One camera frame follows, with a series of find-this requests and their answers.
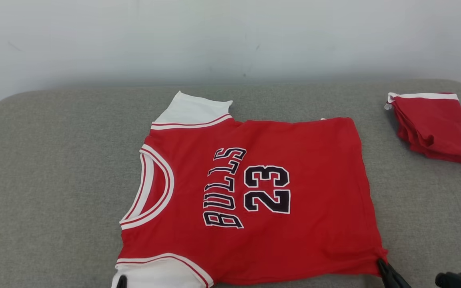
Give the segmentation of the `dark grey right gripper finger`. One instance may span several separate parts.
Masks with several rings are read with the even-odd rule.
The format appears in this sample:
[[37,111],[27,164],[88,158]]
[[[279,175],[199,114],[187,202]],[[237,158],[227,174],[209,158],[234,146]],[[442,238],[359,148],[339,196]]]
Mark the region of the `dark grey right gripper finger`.
[[411,288],[410,284],[384,259],[379,258],[377,260],[377,267],[382,277],[384,288]]

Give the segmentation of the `red Bulls 23 jersey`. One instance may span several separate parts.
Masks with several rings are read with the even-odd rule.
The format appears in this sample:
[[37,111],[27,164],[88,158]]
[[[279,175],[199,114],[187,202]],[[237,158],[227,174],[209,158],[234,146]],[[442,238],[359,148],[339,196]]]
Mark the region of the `red Bulls 23 jersey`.
[[178,92],[140,149],[112,288],[211,288],[386,259],[353,120],[238,122],[232,101]]

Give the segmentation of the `red shorts with white trim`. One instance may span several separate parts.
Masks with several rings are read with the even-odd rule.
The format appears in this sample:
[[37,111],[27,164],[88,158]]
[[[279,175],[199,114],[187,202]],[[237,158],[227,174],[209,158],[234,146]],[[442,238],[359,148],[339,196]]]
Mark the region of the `red shorts with white trim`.
[[461,104],[453,93],[397,94],[384,106],[399,123],[397,135],[428,158],[461,163]]

